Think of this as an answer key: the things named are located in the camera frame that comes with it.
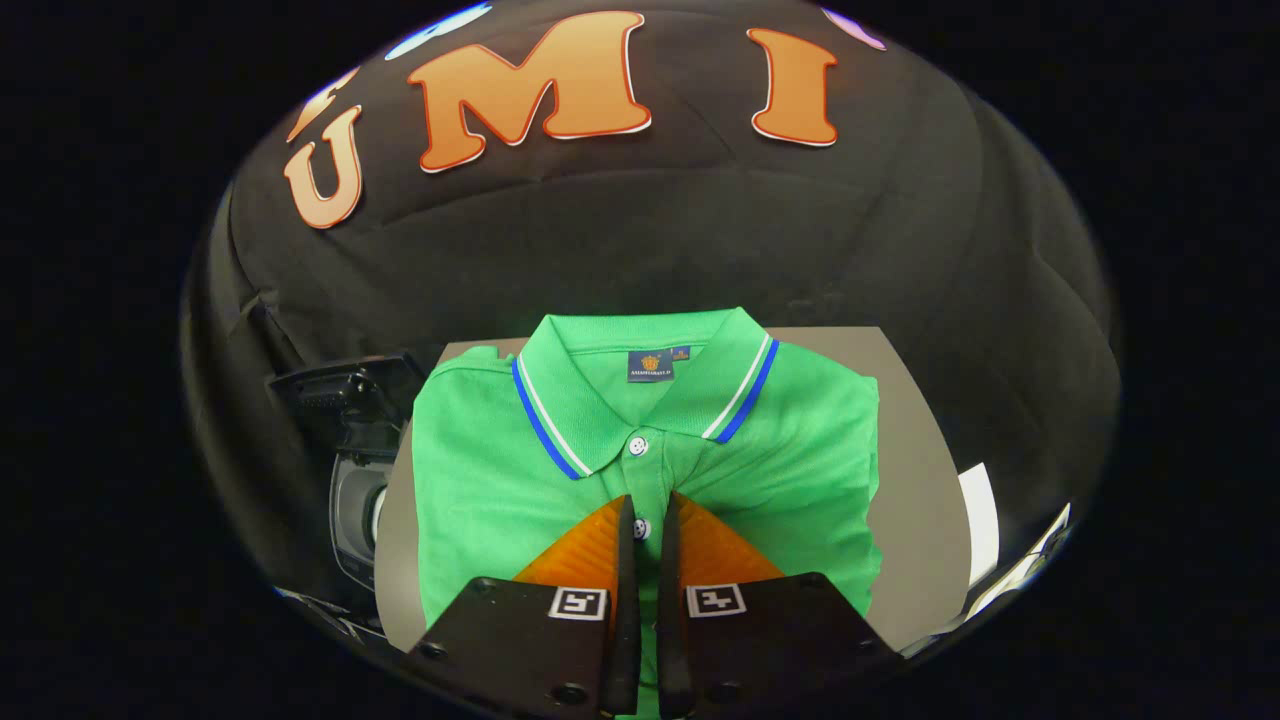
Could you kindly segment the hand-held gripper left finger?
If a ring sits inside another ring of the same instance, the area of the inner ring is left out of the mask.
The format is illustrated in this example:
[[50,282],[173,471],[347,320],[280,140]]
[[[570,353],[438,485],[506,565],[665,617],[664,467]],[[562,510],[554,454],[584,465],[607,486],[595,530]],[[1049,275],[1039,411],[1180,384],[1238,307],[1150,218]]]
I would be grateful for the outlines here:
[[608,719],[637,707],[634,503],[620,496],[509,580],[475,577],[407,653],[489,719]]

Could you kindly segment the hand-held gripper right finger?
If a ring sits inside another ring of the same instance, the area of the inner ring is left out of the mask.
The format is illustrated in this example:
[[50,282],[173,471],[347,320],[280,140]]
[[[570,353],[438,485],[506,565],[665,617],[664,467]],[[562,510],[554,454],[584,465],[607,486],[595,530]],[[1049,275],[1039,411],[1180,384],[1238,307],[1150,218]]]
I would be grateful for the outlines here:
[[906,666],[826,574],[782,573],[681,493],[666,515],[655,651],[664,719],[797,719]]

